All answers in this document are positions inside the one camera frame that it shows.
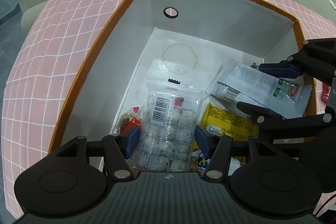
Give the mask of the white snack wrapper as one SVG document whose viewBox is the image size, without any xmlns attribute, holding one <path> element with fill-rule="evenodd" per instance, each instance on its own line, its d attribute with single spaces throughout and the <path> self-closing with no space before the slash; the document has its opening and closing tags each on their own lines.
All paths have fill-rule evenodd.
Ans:
<svg viewBox="0 0 336 224">
<path fill-rule="evenodd" d="M 234 59 L 222 66 L 207 92 L 231 103 L 271 109 L 286 119 L 303 116 L 313 87 L 280 79 Z"/>
</svg>

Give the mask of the clear bag of white balls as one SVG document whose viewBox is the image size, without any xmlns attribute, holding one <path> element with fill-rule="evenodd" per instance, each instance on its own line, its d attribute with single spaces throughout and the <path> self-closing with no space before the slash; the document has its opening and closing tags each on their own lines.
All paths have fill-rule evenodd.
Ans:
<svg viewBox="0 0 336 224">
<path fill-rule="evenodd" d="M 186 172 L 207 93 L 153 77 L 147 78 L 146 86 L 149 95 L 132 165 L 154 172 Z"/>
</svg>

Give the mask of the red snack bag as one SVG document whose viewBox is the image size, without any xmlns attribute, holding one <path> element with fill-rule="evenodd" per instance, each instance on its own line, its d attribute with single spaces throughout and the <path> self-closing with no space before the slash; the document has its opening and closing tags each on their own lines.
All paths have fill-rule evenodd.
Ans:
<svg viewBox="0 0 336 224">
<path fill-rule="evenodd" d="M 331 91 L 331 87 L 329 87 L 329 85 L 323 83 L 323 85 L 322 85 L 322 96 L 321 96 L 323 102 L 325 102 L 325 103 L 328 102 L 330 91 Z"/>
</svg>

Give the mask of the yellow snack packet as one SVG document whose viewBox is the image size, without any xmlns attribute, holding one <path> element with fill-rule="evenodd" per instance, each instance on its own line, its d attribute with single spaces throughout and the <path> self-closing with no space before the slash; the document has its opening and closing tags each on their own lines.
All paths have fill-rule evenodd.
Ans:
<svg viewBox="0 0 336 224">
<path fill-rule="evenodd" d="M 209 101 L 203 105 L 203 110 L 197 125 L 204 127 L 215 135 L 227 135 L 237 141 L 247 141 L 249 136 L 256 136 L 259 127 L 250 118 L 239 116 L 224 107 Z"/>
</svg>

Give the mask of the small red snack packet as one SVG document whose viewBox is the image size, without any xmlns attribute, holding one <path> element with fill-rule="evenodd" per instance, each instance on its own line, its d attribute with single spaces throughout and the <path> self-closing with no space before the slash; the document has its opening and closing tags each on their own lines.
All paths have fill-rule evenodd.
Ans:
<svg viewBox="0 0 336 224">
<path fill-rule="evenodd" d="M 138 105 L 132 107 L 130 110 L 120 116 L 120 120 L 117 125 L 118 134 L 124 135 L 132 126 L 142 127 L 144 114 L 144 106 Z"/>
</svg>

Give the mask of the orange cardboard box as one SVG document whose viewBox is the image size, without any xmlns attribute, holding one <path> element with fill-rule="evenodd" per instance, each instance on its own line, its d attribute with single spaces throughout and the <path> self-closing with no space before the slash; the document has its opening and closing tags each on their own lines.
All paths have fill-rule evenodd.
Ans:
<svg viewBox="0 0 336 224">
<path fill-rule="evenodd" d="M 199 119 L 205 91 L 227 61 L 276 63 L 305 35 L 293 12 L 267 0 L 123 0 L 94 41 L 68 92 L 50 143 L 110 134 L 132 107 L 171 98 Z"/>
</svg>

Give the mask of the pink checkered tablecloth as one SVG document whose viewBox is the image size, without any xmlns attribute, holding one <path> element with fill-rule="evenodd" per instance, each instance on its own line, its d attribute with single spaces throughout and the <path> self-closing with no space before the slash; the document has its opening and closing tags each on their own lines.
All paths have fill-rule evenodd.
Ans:
<svg viewBox="0 0 336 224">
<path fill-rule="evenodd" d="M 7 79 L 2 109 L 5 202 L 16 218 L 18 176 L 48 153 L 61 110 L 94 41 L 123 0 L 49 0 L 31 27 Z M 335 24 L 292 0 L 304 40 L 335 36 Z"/>
</svg>

